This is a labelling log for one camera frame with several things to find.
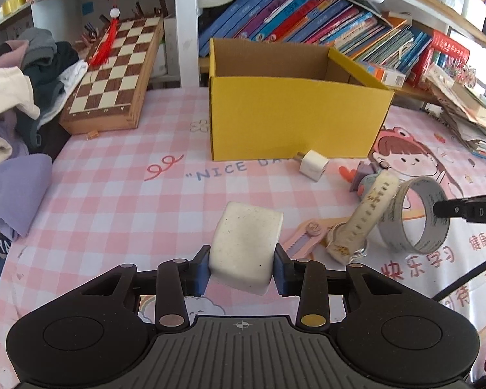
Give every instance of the paper stack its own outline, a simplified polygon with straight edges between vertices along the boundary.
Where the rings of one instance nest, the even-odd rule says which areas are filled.
[[[486,105],[436,64],[425,77],[442,103],[440,119],[474,155],[486,158]]]

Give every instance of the cartoon girl print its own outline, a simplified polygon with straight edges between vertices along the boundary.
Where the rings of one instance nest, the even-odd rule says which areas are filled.
[[[441,184],[448,198],[463,197],[457,182],[431,150],[401,127],[381,130],[369,159],[381,166],[388,164],[390,171],[395,171],[403,181],[426,175]]]

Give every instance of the red tassel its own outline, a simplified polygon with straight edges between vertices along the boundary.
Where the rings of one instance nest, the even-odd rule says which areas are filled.
[[[108,61],[108,57],[110,56],[110,51],[113,46],[113,42],[115,41],[115,36],[117,35],[117,26],[119,24],[118,18],[113,18],[110,24],[110,28],[108,30],[108,36],[106,37],[106,41],[103,42],[95,56],[90,60],[89,65],[91,67],[99,67],[102,66],[104,63]]]

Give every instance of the desk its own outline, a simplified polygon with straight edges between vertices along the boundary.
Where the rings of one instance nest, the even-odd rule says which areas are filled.
[[[340,167],[356,167],[358,159],[330,160],[317,183],[287,159],[211,162],[208,119],[206,88],[154,90],[146,93],[138,129],[68,141],[54,163],[52,185],[29,236],[11,246],[1,277],[0,388],[17,383],[5,351],[15,321],[119,264],[149,270],[169,259],[192,259],[211,242],[228,201],[282,211],[281,242],[303,221],[346,217],[358,204],[338,172]],[[403,127],[424,142],[465,196],[486,193],[486,163],[469,155],[442,124],[422,112],[392,107],[386,126]],[[406,226],[417,232],[422,220],[407,221]],[[427,257],[393,252],[374,230],[363,262],[433,296],[486,260],[481,234],[486,238],[486,225],[452,219],[444,247]],[[321,246],[312,256],[328,268],[342,269]],[[478,377],[486,356],[486,277],[481,275],[445,302],[480,332],[484,351],[474,369]],[[146,297],[141,304],[139,316],[146,321],[152,319],[152,303],[154,298]],[[198,312],[293,315],[297,303],[296,298],[278,296],[273,285],[260,297],[215,282],[204,297],[186,300],[191,317]],[[331,315],[333,321],[345,315],[339,297],[331,297]]]

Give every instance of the small box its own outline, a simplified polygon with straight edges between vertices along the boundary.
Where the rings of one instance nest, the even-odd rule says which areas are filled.
[[[212,39],[209,75],[214,161],[365,158],[394,96],[319,45]]]
[[[482,30],[486,18],[485,3],[482,0],[464,0],[462,16],[478,30]]]
[[[360,62],[360,64],[385,86],[401,88],[405,83],[406,76],[400,71],[379,66],[374,63]]]

